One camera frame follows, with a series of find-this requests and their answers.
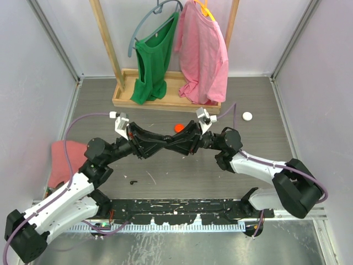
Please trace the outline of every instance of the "blue hanger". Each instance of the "blue hanger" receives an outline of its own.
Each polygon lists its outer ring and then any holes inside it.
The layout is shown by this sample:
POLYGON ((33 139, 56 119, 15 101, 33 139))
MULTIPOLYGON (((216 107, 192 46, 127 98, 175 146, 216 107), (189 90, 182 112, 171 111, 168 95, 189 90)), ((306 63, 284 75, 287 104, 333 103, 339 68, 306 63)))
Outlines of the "blue hanger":
MULTIPOLYGON (((129 44, 129 50, 127 52, 128 57, 131 57, 132 54, 132 49, 135 49, 135 47, 133 46, 133 42, 134 41, 138 41, 138 39, 136 38, 136 35, 140 29, 140 27, 142 26, 142 24, 146 21, 146 19, 149 17, 149 15, 153 14, 159 14, 162 12, 162 8, 163 5, 171 2, 171 1, 176 1, 176 7, 175 7, 175 12, 178 10, 178 5, 180 6, 180 10, 183 10, 183 5, 179 0, 165 0, 162 3, 159 3, 159 0, 157 0, 157 5, 156 7, 154 7, 151 11, 149 11, 145 17, 141 20, 141 22, 138 24, 137 28, 135 29, 135 31, 133 32, 133 35, 131 37, 130 40, 130 44, 129 44)), ((149 37, 147 37, 147 40, 149 40, 151 37, 153 37, 157 32, 159 32, 168 22, 170 22, 173 19, 173 17, 169 18, 166 22, 164 22, 158 29, 156 29, 149 37)))

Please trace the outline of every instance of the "green shirt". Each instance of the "green shirt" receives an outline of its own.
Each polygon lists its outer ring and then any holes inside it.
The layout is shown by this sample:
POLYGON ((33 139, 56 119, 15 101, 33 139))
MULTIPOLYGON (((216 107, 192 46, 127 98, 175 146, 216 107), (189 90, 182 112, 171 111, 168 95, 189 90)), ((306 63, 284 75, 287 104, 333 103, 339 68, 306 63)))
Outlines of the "green shirt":
POLYGON ((173 13, 169 21, 155 36, 135 44, 138 62, 138 79, 131 100, 143 104, 147 100, 163 98, 167 91, 164 80, 170 56, 179 13, 173 13))

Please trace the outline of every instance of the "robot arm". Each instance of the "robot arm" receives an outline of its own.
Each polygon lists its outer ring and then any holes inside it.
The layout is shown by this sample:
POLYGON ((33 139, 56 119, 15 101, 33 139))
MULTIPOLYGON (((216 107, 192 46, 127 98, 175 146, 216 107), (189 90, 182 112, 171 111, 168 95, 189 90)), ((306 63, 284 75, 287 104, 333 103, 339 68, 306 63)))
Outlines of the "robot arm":
POLYGON ((245 212, 284 208, 295 217, 304 218, 323 194, 316 184, 284 168, 295 168, 312 176, 301 161, 276 162, 257 158, 241 150, 243 144, 238 131, 232 128, 224 128, 220 134, 208 131, 217 118, 202 108, 197 111, 199 121, 192 120, 174 136, 143 130, 135 123, 129 123, 126 114, 112 112, 110 117, 116 119, 115 131, 121 137, 113 144, 101 138, 90 140, 84 154, 87 160, 73 176, 70 187, 66 183, 24 213, 14 210, 8 215, 5 240, 28 216, 36 213, 10 243, 23 262, 35 260, 53 239, 81 220, 107 215, 112 208, 111 201, 98 188, 113 172, 108 165, 130 154, 142 159, 160 149, 186 156, 200 148, 219 150, 215 159, 222 170, 247 174, 275 187, 275 191, 251 189, 242 199, 245 212), (45 210, 39 210, 49 202, 45 210))

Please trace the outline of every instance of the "wooden clothes rack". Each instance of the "wooden clothes rack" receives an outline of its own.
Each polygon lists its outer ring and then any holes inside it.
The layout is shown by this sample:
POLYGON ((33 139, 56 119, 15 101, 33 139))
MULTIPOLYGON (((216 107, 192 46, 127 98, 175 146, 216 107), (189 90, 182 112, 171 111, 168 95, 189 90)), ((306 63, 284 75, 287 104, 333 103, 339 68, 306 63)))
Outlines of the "wooden clothes rack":
MULTIPOLYGON (((106 48, 106 52, 108 53, 110 63, 113 67, 114 75, 117 80, 117 85, 112 99, 114 106, 126 108, 173 110, 180 112, 194 112, 200 107, 204 107, 207 108, 207 111, 211 114, 220 113, 221 103, 218 103, 217 105, 192 104, 192 102, 187 98, 179 97, 179 88, 186 83, 184 75, 181 72, 167 71, 164 78, 167 83, 167 93, 162 99, 146 101, 143 105, 139 105, 130 100, 135 87, 135 80, 138 78, 138 70, 120 69, 100 2, 99 0, 90 0, 90 4, 92 6, 101 37, 106 48)), ((233 0, 231 12, 229 14, 226 37, 224 39, 227 49, 229 48, 229 44, 231 42, 238 5, 239 0, 233 0)))

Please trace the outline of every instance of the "gray wall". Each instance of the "gray wall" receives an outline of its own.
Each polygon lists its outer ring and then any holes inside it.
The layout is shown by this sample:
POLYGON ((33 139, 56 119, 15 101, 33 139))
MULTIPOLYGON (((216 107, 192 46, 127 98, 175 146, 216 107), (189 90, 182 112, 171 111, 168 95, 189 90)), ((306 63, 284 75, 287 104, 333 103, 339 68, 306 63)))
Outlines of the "gray wall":
POLYGON ((353 259, 353 1, 322 1, 277 79, 299 157, 329 191, 343 264, 353 259))
MULTIPOLYGON (((85 76, 113 76, 89 1, 38 0, 69 55, 75 69, 85 76)), ((121 68, 137 68, 136 53, 127 57, 132 33, 141 19, 156 6, 156 0, 100 0, 121 68)), ((228 50, 229 75, 270 75, 309 0, 241 0, 228 50)), ((208 1, 208 8, 225 36, 232 0, 208 1)), ((139 39, 148 36, 175 10, 175 2, 163 13, 151 15, 140 29, 139 39)), ((179 71, 172 53, 169 69, 179 71)))
MULTIPOLYGON (((0 249, 6 216, 44 193, 50 143, 63 127, 74 79, 27 1, 0 1, 0 249)), ((11 254, 9 264, 15 264, 11 254)))

